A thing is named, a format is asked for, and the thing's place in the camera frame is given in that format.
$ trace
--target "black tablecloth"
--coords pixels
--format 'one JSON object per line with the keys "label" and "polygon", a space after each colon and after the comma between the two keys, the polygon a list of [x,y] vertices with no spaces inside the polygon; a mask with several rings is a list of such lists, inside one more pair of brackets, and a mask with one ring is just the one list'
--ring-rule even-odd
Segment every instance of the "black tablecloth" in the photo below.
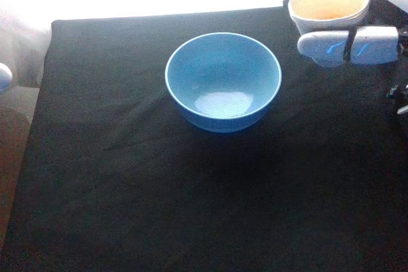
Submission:
{"label": "black tablecloth", "polygon": [[[233,134],[185,122],[183,42],[268,46],[282,87]],[[407,139],[385,98],[406,62],[320,68],[284,8],[56,21],[2,271],[405,271]]]}

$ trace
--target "brown floor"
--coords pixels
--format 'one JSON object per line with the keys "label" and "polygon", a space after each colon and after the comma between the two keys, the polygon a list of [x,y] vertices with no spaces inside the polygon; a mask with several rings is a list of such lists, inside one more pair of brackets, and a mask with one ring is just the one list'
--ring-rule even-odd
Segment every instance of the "brown floor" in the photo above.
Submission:
{"label": "brown floor", "polygon": [[0,107],[0,254],[29,128],[23,114]]}

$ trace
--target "table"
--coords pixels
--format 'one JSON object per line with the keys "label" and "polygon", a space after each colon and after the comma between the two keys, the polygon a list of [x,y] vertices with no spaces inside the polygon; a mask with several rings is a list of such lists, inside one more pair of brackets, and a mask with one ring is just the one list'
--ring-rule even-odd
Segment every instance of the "table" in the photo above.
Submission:
{"label": "table", "polygon": [[[164,84],[218,31],[282,66],[233,134],[185,122]],[[408,142],[385,95],[407,62],[320,68],[297,39],[284,8],[55,21],[2,271],[402,271]]]}

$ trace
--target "blue bowl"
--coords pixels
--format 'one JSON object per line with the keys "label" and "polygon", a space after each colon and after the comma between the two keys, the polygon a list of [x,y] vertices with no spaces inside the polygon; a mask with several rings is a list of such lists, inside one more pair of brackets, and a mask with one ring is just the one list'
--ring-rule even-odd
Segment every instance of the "blue bowl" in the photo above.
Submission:
{"label": "blue bowl", "polygon": [[281,86],[274,54],[253,38],[210,33],[174,51],[166,85],[181,114],[211,132],[235,132],[257,122]]}

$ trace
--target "black fabric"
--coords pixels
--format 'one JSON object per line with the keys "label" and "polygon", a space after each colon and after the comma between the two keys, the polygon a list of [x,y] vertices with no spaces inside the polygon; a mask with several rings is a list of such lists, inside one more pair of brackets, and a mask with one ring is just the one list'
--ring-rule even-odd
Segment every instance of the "black fabric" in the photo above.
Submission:
{"label": "black fabric", "polygon": [[[183,42],[268,46],[256,125],[199,130],[164,68]],[[56,21],[2,271],[405,271],[407,138],[386,93],[407,61],[320,68],[284,8]]]}

